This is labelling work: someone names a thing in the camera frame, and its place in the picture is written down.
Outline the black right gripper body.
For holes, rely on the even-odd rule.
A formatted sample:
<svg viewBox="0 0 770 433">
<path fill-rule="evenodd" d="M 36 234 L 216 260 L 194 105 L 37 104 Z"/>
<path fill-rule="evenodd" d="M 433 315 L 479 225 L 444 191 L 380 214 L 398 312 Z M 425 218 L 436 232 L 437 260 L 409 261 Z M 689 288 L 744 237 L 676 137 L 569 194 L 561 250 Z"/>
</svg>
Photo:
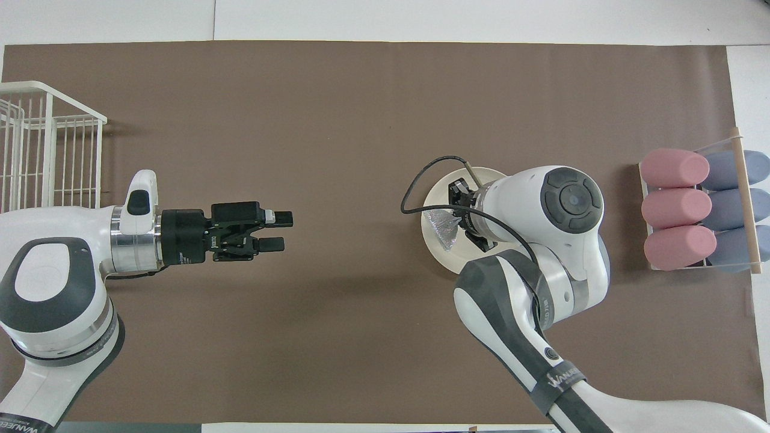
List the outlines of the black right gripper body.
<svg viewBox="0 0 770 433">
<path fill-rule="evenodd" d="M 468 208 L 471 208 L 474 206 L 475 198 L 474 198 L 475 190 L 471 189 L 469 187 L 469 206 Z M 478 231 L 475 229 L 473 222 L 472 222 L 472 216 L 473 213 L 470 213 L 467 209 L 460 209 L 457 211 L 457 216 L 460 217 L 460 227 L 462 227 L 467 233 L 479 235 Z"/>
</svg>

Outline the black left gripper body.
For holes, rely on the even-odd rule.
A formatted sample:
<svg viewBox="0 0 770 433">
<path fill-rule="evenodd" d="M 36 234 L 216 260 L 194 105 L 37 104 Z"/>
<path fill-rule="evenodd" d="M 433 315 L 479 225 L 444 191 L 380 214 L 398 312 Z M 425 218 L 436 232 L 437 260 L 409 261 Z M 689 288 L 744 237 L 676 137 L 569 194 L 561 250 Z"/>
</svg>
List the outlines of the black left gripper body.
<svg viewBox="0 0 770 433">
<path fill-rule="evenodd" d="M 253 232 L 265 228 L 257 201 L 218 203 L 211 216 L 201 209 L 165 209 L 161 214 L 161 253 L 165 265 L 196 264 L 212 252 L 215 262 L 251 261 L 258 255 Z"/>
</svg>

